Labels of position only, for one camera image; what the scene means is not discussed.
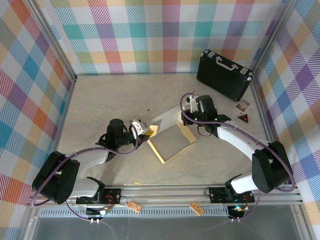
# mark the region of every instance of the small card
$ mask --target small card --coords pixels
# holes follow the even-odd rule
[[[199,216],[201,216],[205,212],[205,210],[200,207],[195,201],[191,203],[190,208]]]
[[[127,207],[137,213],[140,213],[141,209],[142,209],[142,206],[139,205],[138,203],[135,203],[133,201],[129,202]]]
[[[250,102],[244,99],[241,99],[238,102],[238,104],[235,106],[235,108],[243,113],[249,106],[250,106]]]

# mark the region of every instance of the briefcase handle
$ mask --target briefcase handle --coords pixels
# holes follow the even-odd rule
[[[219,61],[222,61],[222,58],[219,57],[219,56],[217,56],[217,57],[216,57],[216,64],[218,64],[219,66],[221,66],[221,67],[223,67],[223,68],[225,68],[225,69],[227,69],[227,70],[229,70],[229,71],[232,71],[232,70],[234,70],[234,69],[238,69],[238,66],[237,66],[236,64],[232,64],[231,67],[228,67],[228,66],[222,64],[222,63],[219,62]]]

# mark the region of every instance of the black briefcase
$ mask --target black briefcase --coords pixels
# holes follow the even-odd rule
[[[196,78],[228,98],[238,102],[255,73],[213,51],[201,54]]]

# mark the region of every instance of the plaid wall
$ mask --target plaid wall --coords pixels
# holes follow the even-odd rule
[[[15,240],[71,80],[22,0],[0,0],[0,240]]]
[[[204,49],[249,67],[273,27],[270,24],[279,16],[274,9],[281,1],[38,3],[78,73],[121,74],[196,72]]]
[[[301,0],[258,73],[273,135],[320,239],[320,0]]]

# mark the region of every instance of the black bracket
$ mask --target black bracket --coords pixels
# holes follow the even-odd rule
[[[81,196],[77,197],[75,204],[77,205],[94,205],[94,204],[110,204],[110,197],[111,199],[114,200],[114,204],[120,204],[120,199],[121,199],[121,189],[120,188],[105,188],[104,189],[104,197],[102,198],[101,201],[96,201],[92,199],[92,197],[87,197],[87,196]]]
[[[209,197],[212,204],[246,204],[255,202],[255,196],[251,191],[241,193],[234,197],[233,201],[230,201],[224,187],[210,187]]]

